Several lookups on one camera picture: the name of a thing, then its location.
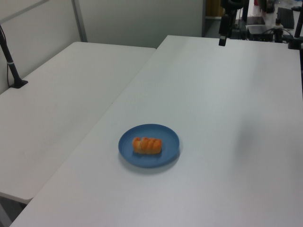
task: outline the black pole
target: black pole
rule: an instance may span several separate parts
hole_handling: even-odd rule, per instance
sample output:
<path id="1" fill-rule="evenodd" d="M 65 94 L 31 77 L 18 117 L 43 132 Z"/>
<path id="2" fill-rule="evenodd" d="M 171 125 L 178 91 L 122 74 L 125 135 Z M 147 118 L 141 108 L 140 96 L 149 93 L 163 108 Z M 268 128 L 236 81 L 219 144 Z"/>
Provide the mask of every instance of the black pole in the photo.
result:
<path id="1" fill-rule="evenodd" d="M 302 24 L 303 24 L 303 3 L 302 3 L 299 19 L 298 19 L 298 24 L 297 24 L 297 27 L 295 29 L 295 34 L 294 34 L 295 38 L 300 37 L 301 30 L 302 30 Z"/>
<path id="2" fill-rule="evenodd" d="M 1 45 L 1 48 L 3 50 L 4 56 L 6 58 L 6 61 L 9 65 L 10 71 L 11 71 L 13 77 L 14 77 L 14 80 L 15 80 L 15 83 L 11 87 L 21 88 L 22 86 L 24 86 L 28 82 L 25 81 L 25 80 L 22 80 L 20 78 L 19 74 L 18 74 L 15 63 L 14 63 L 14 61 L 13 61 L 11 55 L 10 55 L 9 48 L 6 44 L 6 39 L 4 37 L 1 25 L 0 25 L 0 45 Z"/>
<path id="3" fill-rule="evenodd" d="M 294 38 L 291 38 L 288 41 L 288 48 L 292 50 L 299 50 L 301 47 L 302 40 L 300 40 L 300 33 L 303 25 L 303 3 L 301 6 L 301 11 L 298 19 L 298 24 L 295 29 Z"/>
<path id="4" fill-rule="evenodd" d="M 248 8 L 250 6 L 250 1 L 245 0 L 244 6 L 243 6 L 243 11 L 242 11 L 242 20 L 247 23 L 247 15 L 248 15 Z"/>

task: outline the black stand base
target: black stand base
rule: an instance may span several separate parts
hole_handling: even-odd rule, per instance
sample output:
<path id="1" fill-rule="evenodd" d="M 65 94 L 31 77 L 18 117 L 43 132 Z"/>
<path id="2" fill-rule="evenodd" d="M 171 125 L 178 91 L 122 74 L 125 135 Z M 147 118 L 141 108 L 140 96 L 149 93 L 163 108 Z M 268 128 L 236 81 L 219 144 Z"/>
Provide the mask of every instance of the black stand base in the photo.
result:
<path id="1" fill-rule="evenodd" d="M 15 84 L 13 84 L 10 87 L 19 89 L 19 88 L 23 87 L 25 84 L 28 83 L 28 81 L 26 81 L 26 80 L 23 80 L 22 82 L 23 82 L 23 84 L 21 84 L 21 85 L 15 85 Z"/>

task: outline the equipment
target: equipment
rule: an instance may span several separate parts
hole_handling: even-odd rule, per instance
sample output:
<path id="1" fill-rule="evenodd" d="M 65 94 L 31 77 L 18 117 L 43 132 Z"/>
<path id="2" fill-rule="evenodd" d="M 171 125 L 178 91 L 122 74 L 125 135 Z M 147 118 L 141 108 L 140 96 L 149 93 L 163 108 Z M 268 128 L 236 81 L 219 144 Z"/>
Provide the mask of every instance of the equipment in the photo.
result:
<path id="1" fill-rule="evenodd" d="M 267 13 L 273 13 L 275 11 L 275 0 L 257 0 L 260 10 Z"/>
<path id="2" fill-rule="evenodd" d="M 277 18 L 284 28 L 294 29 L 294 12 L 291 9 L 278 8 Z"/>

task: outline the orange pastry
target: orange pastry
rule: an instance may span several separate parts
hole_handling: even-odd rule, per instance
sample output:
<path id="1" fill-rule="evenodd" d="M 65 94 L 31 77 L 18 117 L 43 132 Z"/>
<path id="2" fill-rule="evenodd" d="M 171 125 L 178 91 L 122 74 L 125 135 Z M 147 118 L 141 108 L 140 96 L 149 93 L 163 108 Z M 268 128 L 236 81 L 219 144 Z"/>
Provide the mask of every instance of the orange pastry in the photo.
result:
<path id="1" fill-rule="evenodd" d="M 133 139 L 133 148 L 135 153 L 155 155 L 161 152 L 162 141 L 155 138 L 139 137 Z"/>

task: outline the white wall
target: white wall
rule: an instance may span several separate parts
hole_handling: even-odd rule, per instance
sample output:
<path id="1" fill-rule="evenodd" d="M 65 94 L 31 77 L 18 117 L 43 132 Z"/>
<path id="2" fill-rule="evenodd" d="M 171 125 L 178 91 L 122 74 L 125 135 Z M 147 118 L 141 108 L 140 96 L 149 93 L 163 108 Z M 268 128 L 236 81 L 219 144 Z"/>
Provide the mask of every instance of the white wall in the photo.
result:
<path id="1" fill-rule="evenodd" d="M 157 48 L 202 34 L 205 0 L 78 0 L 88 42 Z"/>
<path id="2" fill-rule="evenodd" d="M 47 1 L 1 24 L 21 78 L 75 41 L 80 41 L 71 0 Z M 0 51 L 0 94 L 7 89 L 6 59 Z"/>

